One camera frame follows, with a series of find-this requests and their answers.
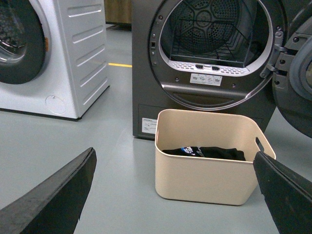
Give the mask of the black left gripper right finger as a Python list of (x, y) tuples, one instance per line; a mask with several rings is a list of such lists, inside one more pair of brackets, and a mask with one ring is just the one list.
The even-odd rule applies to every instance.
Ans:
[(253, 161), (256, 178), (280, 234), (312, 232), (312, 183), (259, 151)]

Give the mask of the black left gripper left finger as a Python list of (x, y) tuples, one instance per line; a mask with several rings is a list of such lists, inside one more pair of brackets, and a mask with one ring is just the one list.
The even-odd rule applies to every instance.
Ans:
[(97, 164), (88, 148), (0, 211), (2, 234), (72, 234), (90, 192)]

